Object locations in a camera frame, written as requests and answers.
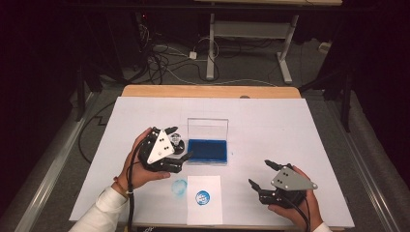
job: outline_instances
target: person's left hand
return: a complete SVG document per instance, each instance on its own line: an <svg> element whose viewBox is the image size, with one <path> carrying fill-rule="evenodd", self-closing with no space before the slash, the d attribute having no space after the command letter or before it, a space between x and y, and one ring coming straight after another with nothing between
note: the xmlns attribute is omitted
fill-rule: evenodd
<svg viewBox="0 0 410 232"><path fill-rule="evenodd" d="M127 181L127 169L131 164L132 153L135 150L138 143L144 139L150 132L151 128L145 130L141 135L139 135L132 145L132 149L128 154L126 161L124 163L123 170L121 174L118 176L117 183L112 184L112 188L118 191L121 194L125 194L124 191L128 189L128 181ZM152 172L147 171L142 164L138 160L138 154L136 154L134 165L132 168L132 186L134 189L140 188L141 186L145 185L149 181L161 180L165 178L169 178L171 174L169 172Z"/></svg>

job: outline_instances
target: round stamp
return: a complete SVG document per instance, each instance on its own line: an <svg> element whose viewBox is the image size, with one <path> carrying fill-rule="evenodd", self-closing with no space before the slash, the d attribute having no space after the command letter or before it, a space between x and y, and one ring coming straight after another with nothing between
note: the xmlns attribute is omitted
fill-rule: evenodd
<svg viewBox="0 0 410 232"><path fill-rule="evenodd" d="M199 193L196 194L195 199L198 205L206 205L208 204L211 197L207 191L201 190Z"/></svg>

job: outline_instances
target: white shirt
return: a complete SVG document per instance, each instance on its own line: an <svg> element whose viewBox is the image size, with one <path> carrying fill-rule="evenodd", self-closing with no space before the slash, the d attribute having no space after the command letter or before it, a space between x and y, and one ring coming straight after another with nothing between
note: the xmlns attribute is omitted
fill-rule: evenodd
<svg viewBox="0 0 410 232"><path fill-rule="evenodd" d="M117 228L118 217L126 207L128 199L112 187L100 194L96 203L73 226L71 232L112 232ZM323 222L313 232L330 232Z"/></svg>

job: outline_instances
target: table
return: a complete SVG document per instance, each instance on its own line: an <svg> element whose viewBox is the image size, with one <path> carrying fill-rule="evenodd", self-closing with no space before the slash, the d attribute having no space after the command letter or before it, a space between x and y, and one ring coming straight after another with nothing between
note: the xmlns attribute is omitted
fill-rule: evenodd
<svg viewBox="0 0 410 232"><path fill-rule="evenodd" d="M248 4L276 4L276 5L314 5L314 6L340 6L341 0L196 0L199 2L216 3L248 3ZM215 64L215 37L244 37L244 38L265 38L265 39L285 39L282 52L277 53L278 64L282 72L283 80L286 84L292 83L292 77L286 64L286 54L292 42L298 22L298 15L293 15L289 23L271 22L239 22L239 21L216 21L215 14L211 14L209 32L209 51L207 59L207 79L214 79Z"/></svg>
<svg viewBox="0 0 410 232"><path fill-rule="evenodd" d="M122 169L136 131L146 129L146 123L159 128L177 126L184 138L190 116L229 119L228 165L184 164L171 178L137 189L135 224L197 227L186 225L186 199L172 195L171 186L188 176L212 173L221 178L223 211L223 224L213 228L294 228L289 220L261 205L248 183L251 178L262 188L272 189L270 181L276 172L265 165L263 160L268 159L304 169L319 186L315 192L322 217L332 229L354 226L306 101L293 87L127 86L116 102L70 220L78 220Z"/></svg>

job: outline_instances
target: gray carpet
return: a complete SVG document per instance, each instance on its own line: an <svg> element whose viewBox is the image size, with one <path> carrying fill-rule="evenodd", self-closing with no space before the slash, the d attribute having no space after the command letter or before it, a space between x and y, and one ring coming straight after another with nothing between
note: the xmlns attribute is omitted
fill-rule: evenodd
<svg viewBox="0 0 410 232"><path fill-rule="evenodd" d="M288 58L286 59L292 77L294 78L292 86L299 87L316 77L325 58L324 54L317 52L316 48L318 46L319 42L317 41L305 43L304 45L292 44ZM188 49L178 46L177 44L174 44L174 47L183 51L185 54L189 52ZM236 81L229 82L226 85L266 85L262 82L250 80L238 82L239 79L255 79L277 86L283 86L284 84L277 65L278 62L276 62L275 58L275 53L279 50L280 43L273 42L270 44L269 49L255 48L242 52L234 58L222 58L223 55L229 55L228 51L222 52L220 58L217 58L220 78L216 82ZM176 56L167 57L173 62L182 60L182 58ZM198 66L202 76L204 76L205 64L199 63ZM130 69L125 69L124 72L126 75L132 75ZM162 83L188 84L184 81L206 83L199 80L196 66L184 66L173 71L173 73L178 77L167 73ZM90 115L94 115L121 95L122 86L114 83L107 77L102 77L102 83L104 86L103 91L99 94ZM354 151L352 151L352 145L349 144L348 139L346 140L346 133L340 127L337 112L335 112L338 109L338 102L324 101L321 96L321 91L306 91L303 93L303 98L307 99L313 120L319 131L332 167L336 172L337 180L348 202L350 213L356 225L355 228L347 229L347 231L390 231L386 229L386 224L383 219L381 219L383 217L380 216L380 212L374 207L371 190L366 186L366 181L364 181L360 168L358 168L352 155L354 153ZM92 119L81 136L81 148L84 156L89 160L93 158L99 146L105 129L104 123L108 121L111 110L112 105L99 114L99 116L102 116L100 124L100 118ZM16 226L51 165L55 154L61 149L61 145L65 143L68 137L67 134L73 127L75 113L76 109L74 108L66 125L64 125L59 134L57 134L54 142L44 154L44 157L33 170L32 175L27 179L24 188L15 197L12 206L1 218L0 231L15 231ZM351 132L348 134L348 137L353 139L354 147L357 148L357 151L360 152L360 156L367 164L368 171L371 173L375 184L380 187L385 204L389 206L391 214L394 216L398 230L392 229L392 231L405 231L410 227L409 189L400 179L395 168L384 153L383 148L378 143L354 95L352 96L349 118ZM80 154L77 143L75 143L53 192L46 201L42 213L32 231L68 231L71 226L73 226L68 219L88 168L89 164ZM117 231L123 231L123 227L119 226Z"/></svg>

